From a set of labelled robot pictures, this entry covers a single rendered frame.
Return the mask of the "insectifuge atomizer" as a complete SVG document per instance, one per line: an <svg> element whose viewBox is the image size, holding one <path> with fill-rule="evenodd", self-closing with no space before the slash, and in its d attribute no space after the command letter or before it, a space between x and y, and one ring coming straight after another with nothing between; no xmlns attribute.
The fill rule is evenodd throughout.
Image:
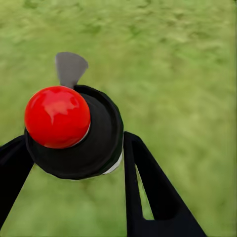
<svg viewBox="0 0 237 237"><path fill-rule="evenodd" d="M41 169L61 179L111 173L124 153L118 106L106 93L77 85L89 66L82 56L59 52L54 60L60 85L41 89L25 108L28 152Z"/></svg>

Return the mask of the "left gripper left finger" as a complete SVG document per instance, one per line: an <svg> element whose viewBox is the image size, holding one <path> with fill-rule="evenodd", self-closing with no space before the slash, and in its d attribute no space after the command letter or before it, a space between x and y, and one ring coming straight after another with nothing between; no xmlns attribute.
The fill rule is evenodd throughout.
<svg viewBox="0 0 237 237"><path fill-rule="evenodd" d="M25 135L0 147L0 230L33 164Z"/></svg>

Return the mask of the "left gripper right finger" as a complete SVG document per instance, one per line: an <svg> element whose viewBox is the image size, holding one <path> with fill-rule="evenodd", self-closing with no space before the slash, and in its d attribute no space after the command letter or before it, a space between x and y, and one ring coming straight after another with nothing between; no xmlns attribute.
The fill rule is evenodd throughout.
<svg viewBox="0 0 237 237"><path fill-rule="evenodd" d="M143 140L124 131L127 237L207 237ZM154 220L143 217L137 165Z"/></svg>

